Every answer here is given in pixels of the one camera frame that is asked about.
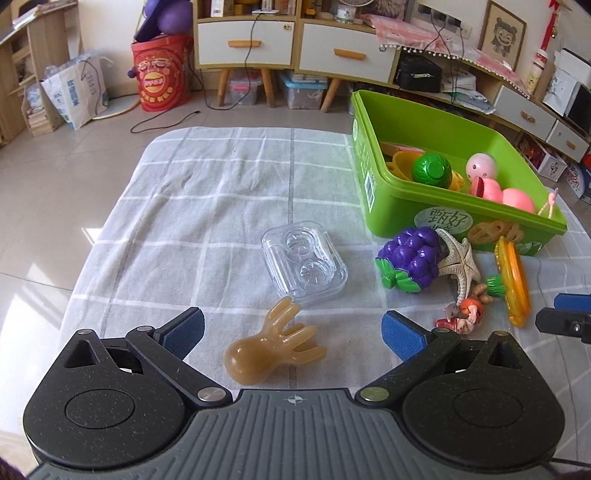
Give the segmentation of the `wooden white drawer cabinet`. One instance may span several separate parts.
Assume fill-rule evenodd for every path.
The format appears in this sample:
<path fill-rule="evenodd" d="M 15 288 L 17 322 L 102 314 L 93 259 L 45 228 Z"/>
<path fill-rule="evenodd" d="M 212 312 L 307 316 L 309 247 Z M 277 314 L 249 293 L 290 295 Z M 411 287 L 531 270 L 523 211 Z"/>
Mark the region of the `wooden white drawer cabinet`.
<path fill-rule="evenodd" d="M 306 19 L 304 4 L 294 4 L 294 14 L 263 12 L 245 16 L 212 17 L 209 1 L 193 4 L 194 61 L 199 70 L 219 73 L 216 103 L 225 108 L 230 75 L 238 68 L 259 72 L 266 103 L 276 104 L 276 71 L 324 76 L 328 89 L 322 111 L 328 111 L 342 81 L 358 81 L 397 89 L 394 75 L 404 50 L 381 47 L 373 27 L 335 20 Z M 459 60 L 426 55 L 469 67 L 477 74 L 479 92 L 491 100 L 495 110 L 492 124 L 526 132 L 540 142 L 579 162 L 590 150 L 589 138 L 576 127 L 542 106 L 531 94 L 524 97 L 508 83 L 478 67 Z"/>

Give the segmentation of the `green toy ball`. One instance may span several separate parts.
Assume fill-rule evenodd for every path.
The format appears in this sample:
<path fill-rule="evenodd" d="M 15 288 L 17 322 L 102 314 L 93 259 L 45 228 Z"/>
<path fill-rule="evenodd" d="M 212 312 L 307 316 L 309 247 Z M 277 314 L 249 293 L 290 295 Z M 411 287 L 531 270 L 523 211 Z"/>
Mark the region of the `green toy ball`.
<path fill-rule="evenodd" d="M 446 157 L 425 153 L 413 165 L 413 180 L 417 183 L 448 189 L 453 180 L 453 170 Z"/>

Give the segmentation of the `purple exercise ball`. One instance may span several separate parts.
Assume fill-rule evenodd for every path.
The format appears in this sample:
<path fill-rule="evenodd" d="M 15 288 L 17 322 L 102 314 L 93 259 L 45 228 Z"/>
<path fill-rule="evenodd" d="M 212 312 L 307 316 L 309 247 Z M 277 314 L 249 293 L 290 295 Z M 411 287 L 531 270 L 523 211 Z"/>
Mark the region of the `purple exercise ball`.
<path fill-rule="evenodd" d="M 192 3 L 188 0 L 147 0 L 144 21 L 134 35 L 136 42 L 147 42 L 164 35 L 180 35 L 192 28 Z"/>

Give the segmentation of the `red haired figurine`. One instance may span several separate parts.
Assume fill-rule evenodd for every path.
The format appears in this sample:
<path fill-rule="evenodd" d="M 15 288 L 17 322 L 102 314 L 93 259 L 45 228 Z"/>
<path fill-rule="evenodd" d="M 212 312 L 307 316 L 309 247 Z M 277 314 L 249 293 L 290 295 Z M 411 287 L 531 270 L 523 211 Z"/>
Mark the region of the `red haired figurine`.
<path fill-rule="evenodd" d="M 458 305 L 451 304 L 445 309 L 446 317 L 436 321 L 437 328 L 446 328 L 460 335 L 468 335 L 482 322 L 484 307 L 493 298 L 484 283 L 475 285 L 469 296 Z"/>

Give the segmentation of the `yellow toy cup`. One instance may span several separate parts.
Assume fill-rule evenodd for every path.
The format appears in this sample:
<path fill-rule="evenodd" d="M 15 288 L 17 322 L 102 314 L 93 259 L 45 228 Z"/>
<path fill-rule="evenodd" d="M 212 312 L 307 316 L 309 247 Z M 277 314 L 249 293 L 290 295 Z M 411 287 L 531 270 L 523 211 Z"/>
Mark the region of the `yellow toy cup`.
<path fill-rule="evenodd" d="M 397 178 L 413 181 L 413 165 L 422 155 L 422 151 L 398 151 L 386 162 L 386 166 L 391 174 Z"/>

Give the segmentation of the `black handbag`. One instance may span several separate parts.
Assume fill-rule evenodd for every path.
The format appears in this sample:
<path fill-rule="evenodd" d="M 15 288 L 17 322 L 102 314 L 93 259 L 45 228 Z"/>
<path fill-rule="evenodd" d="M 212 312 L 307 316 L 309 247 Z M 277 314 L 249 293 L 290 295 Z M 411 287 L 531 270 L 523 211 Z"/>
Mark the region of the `black handbag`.
<path fill-rule="evenodd" d="M 402 54 L 394 83 L 409 91 L 440 93 L 443 69 L 427 57 Z"/>

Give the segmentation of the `pink tasselled cloth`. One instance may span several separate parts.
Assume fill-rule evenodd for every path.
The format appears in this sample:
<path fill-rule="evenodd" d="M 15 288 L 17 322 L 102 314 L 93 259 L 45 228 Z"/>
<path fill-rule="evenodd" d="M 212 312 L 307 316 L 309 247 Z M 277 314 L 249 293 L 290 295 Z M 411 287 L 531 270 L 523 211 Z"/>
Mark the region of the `pink tasselled cloth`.
<path fill-rule="evenodd" d="M 454 40 L 437 31 L 430 31 L 399 19 L 363 14 L 363 22 L 373 27 L 381 47 L 404 50 L 408 53 L 427 53 L 472 64 L 508 83 L 526 98 L 531 94 L 521 78 L 507 65 L 487 53 Z"/>

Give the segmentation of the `pink flamingo toy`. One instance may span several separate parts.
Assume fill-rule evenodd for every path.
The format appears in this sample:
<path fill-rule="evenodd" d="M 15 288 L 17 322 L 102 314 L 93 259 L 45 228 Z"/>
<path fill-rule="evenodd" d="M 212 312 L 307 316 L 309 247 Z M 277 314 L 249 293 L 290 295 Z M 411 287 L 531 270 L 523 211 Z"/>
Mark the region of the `pink flamingo toy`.
<path fill-rule="evenodd" d="M 503 189 L 500 184 L 492 178 L 481 176 L 472 177 L 469 194 L 478 198 L 537 214 L 538 216 L 542 216 L 544 211 L 548 210 L 548 218 L 551 218 L 553 216 L 559 190 L 551 190 L 548 193 L 546 203 L 539 210 L 535 208 L 535 203 L 532 198 L 524 191 L 516 188 Z"/>

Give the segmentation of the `wooden desk shelf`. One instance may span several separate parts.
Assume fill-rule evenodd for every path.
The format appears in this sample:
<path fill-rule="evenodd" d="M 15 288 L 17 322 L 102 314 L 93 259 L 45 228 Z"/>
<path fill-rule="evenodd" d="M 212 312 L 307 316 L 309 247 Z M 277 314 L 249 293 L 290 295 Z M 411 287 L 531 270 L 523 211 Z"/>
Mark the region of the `wooden desk shelf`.
<path fill-rule="evenodd" d="M 23 130 L 32 136 L 55 131 L 63 119 L 41 81 L 45 69 L 70 59 L 66 12 L 75 1 L 1 3 L 1 144 Z"/>

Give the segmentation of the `pink round face toy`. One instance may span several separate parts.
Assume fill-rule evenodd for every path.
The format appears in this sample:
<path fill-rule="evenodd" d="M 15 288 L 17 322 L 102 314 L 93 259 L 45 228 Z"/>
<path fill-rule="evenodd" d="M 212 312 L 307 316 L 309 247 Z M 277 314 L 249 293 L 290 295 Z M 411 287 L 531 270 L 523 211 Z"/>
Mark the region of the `pink round face toy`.
<path fill-rule="evenodd" d="M 475 153 L 466 164 L 466 175 L 470 181 L 477 177 L 496 180 L 498 176 L 497 162 L 487 153 Z"/>

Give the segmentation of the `tan rubber hand toy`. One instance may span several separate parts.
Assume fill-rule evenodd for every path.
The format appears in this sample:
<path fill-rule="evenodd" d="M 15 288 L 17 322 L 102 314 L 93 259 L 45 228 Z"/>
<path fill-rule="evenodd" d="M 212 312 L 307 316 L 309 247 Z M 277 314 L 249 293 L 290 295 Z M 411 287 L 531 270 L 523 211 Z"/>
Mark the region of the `tan rubber hand toy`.
<path fill-rule="evenodd" d="M 277 368 L 304 366 L 325 358 L 325 346 L 315 343 L 315 326 L 290 325 L 301 305 L 291 297 L 280 299 L 266 314 L 259 333 L 233 342 L 224 352 L 223 365 L 240 385 L 266 382 Z"/>

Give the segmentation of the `red snack bucket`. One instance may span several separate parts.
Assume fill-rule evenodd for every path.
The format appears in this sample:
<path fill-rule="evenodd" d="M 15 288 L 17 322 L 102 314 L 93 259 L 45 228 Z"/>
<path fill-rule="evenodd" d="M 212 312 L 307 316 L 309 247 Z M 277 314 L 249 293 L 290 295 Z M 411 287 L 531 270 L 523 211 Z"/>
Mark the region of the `red snack bucket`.
<path fill-rule="evenodd" d="M 190 95 L 189 58 L 193 39 L 188 35 L 160 35 L 131 44 L 135 79 L 142 109 L 150 113 L 171 110 Z"/>

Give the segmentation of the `white paper shopping bag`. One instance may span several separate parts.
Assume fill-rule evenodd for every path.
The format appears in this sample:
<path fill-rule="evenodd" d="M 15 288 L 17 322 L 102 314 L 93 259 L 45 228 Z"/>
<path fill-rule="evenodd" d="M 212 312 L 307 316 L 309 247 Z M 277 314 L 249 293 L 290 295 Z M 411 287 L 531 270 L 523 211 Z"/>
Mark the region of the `white paper shopping bag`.
<path fill-rule="evenodd" d="M 89 50 L 45 69 L 41 86 L 63 120 L 78 130 L 108 107 L 101 56 Z"/>

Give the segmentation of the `purple toy grapes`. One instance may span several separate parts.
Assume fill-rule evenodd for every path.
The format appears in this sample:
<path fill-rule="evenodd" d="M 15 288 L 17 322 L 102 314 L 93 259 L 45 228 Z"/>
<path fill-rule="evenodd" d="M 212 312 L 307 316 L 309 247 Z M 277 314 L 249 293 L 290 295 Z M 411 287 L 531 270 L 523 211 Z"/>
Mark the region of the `purple toy grapes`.
<path fill-rule="evenodd" d="M 419 293 L 439 277 L 443 259 L 439 235 L 430 227 L 406 228 L 379 251 L 375 263 L 387 289 Z"/>

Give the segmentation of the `orange toy corn slice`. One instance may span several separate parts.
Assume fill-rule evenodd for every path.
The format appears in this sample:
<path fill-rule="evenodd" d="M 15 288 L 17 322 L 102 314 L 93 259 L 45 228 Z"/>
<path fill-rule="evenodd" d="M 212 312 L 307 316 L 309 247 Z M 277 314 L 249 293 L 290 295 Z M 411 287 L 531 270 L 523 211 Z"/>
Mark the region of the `orange toy corn slice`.
<path fill-rule="evenodd" d="M 501 236 L 494 249 L 498 273 L 486 280 L 487 293 L 503 298 L 512 325 L 523 328 L 531 313 L 528 278 L 521 256 L 513 242 Z"/>

